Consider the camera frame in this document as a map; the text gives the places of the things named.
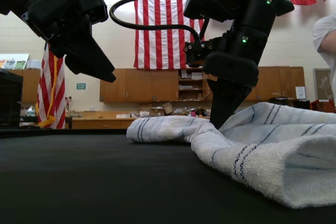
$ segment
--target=green sign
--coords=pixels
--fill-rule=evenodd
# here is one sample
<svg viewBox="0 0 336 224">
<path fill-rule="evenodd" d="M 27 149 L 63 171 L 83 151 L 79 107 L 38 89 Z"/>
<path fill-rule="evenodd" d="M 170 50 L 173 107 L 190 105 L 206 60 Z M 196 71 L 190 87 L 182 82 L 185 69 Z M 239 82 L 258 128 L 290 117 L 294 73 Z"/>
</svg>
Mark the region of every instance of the green sign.
<svg viewBox="0 0 336 224">
<path fill-rule="evenodd" d="M 77 89 L 85 90 L 86 89 L 86 83 L 78 83 Z"/>
</svg>

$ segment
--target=person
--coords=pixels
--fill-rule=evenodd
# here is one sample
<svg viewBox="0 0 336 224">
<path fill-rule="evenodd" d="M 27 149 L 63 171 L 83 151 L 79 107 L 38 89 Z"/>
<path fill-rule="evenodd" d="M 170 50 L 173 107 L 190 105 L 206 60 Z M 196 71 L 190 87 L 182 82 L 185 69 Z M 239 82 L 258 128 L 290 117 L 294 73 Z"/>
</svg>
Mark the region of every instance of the person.
<svg viewBox="0 0 336 224">
<path fill-rule="evenodd" d="M 331 70 L 330 84 L 336 99 L 336 15 L 321 18 L 315 23 L 313 43 Z"/>
</svg>

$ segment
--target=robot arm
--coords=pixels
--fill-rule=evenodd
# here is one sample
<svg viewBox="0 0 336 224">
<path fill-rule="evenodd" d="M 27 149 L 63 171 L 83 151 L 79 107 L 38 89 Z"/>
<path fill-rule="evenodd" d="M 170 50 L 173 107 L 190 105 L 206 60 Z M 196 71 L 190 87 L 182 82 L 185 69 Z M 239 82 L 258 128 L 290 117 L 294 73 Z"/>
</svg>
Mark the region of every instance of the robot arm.
<svg viewBox="0 0 336 224">
<path fill-rule="evenodd" d="M 139 27 L 112 19 L 133 29 L 173 29 L 181 26 Z M 219 128 L 232 115 L 258 81 L 258 64 L 276 16 L 294 10 L 289 0 L 187 0 L 184 15 L 224 22 L 234 19 L 230 31 L 209 41 L 186 43 L 186 63 L 203 66 L 218 76 L 208 80 L 213 91 L 211 122 Z M 74 73 L 84 73 L 113 82 L 114 67 L 91 35 L 91 25 L 107 20 L 103 0 L 0 0 L 0 13 L 10 11 L 38 36 L 50 43 L 50 50 Z M 200 36 L 203 37 L 206 25 Z"/>
</svg>

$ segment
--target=wooden cabinet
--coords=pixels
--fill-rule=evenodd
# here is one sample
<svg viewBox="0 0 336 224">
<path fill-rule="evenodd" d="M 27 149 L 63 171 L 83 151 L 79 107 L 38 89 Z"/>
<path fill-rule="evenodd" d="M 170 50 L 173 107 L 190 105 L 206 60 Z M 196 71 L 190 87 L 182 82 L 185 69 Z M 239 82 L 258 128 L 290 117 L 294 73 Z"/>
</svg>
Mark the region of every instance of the wooden cabinet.
<svg viewBox="0 0 336 224">
<path fill-rule="evenodd" d="M 257 91 L 256 88 L 253 88 L 251 93 L 245 99 L 246 102 L 248 101 L 256 101 L 257 100 Z"/>
<path fill-rule="evenodd" d="M 151 72 L 126 69 L 125 96 L 128 102 L 145 102 L 152 99 Z"/>
<path fill-rule="evenodd" d="M 175 101 L 179 99 L 177 70 L 151 72 L 151 100 Z"/>
<path fill-rule="evenodd" d="M 304 87 L 303 67 L 281 67 L 281 96 L 296 99 L 295 87 Z"/>
<path fill-rule="evenodd" d="M 150 102 L 178 99 L 178 71 L 116 69 L 116 81 L 100 81 L 101 102 Z"/>
<path fill-rule="evenodd" d="M 259 68 L 256 86 L 257 100 L 269 100 L 281 96 L 280 70 L 278 67 Z"/>
<path fill-rule="evenodd" d="M 208 85 L 208 78 L 213 79 L 211 76 L 203 73 L 203 100 L 212 101 L 214 94 L 212 93 L 212 90 Z"/>
<path fill-rule="evenodd" d="M 116 81 L 113 83 L 100 81 L 101 102 L 124 102 L 126 100 L 126 69 L 116 69 L 113 74 Z"/>
<path fill-rule="evenodd" d="M 72 121 L 73 129 L 127 129 L 134 120 L 76 120 Z"/>
<path fill-rule="evenodd" d="M 37 88 L 40 81 L 39 69 L 9 70 L 9 72 L 23 77 L 22 104 L 37 102 Z"/>
</svg>

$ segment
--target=person's arm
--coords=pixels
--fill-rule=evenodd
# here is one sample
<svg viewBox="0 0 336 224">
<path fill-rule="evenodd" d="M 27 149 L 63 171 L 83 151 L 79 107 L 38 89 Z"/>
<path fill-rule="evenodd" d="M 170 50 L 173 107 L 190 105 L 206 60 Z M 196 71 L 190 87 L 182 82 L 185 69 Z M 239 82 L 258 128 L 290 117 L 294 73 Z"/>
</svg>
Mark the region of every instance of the person's arm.
<svg viewBox="0 0 336 224">
<path fill-rule="evenodd" d="M 315 23 L 313 42 L 319 53 L 336 54 L 336 16 L 328 16 Z"/>
<path fill-rule="evenodd" d="M 323 39 L 320 49 L 336 55 L 336 31 L 328 33 Z"/>
</svg>

